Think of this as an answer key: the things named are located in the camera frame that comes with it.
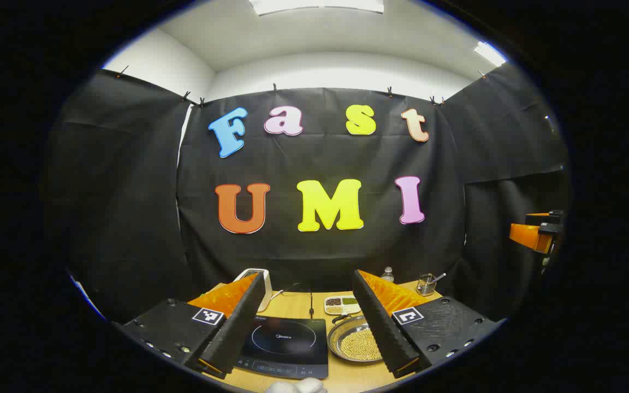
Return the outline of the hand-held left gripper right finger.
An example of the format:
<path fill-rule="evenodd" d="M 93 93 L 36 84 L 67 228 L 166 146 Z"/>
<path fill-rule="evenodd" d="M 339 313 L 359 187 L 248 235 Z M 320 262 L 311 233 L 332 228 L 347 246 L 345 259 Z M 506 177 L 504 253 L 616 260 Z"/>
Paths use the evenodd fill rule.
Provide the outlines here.
<path fill-rule="evenodd" d="M 454 360 L 502 324 L 452 297 L 432 300 L 362 270 L 352 290 L 395 378 Z"/>

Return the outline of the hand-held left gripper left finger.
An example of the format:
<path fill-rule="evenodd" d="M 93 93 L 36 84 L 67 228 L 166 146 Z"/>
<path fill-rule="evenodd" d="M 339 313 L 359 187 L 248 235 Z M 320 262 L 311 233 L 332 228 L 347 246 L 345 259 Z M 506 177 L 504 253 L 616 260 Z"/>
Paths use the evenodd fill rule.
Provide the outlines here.
<path fill-rule="evenodd" d="M 121 331 L 168 361 L 224 379 L 232 373 L 265 296 L 252 273 L 183 302 L 167 299 L 121 325 Z"/>

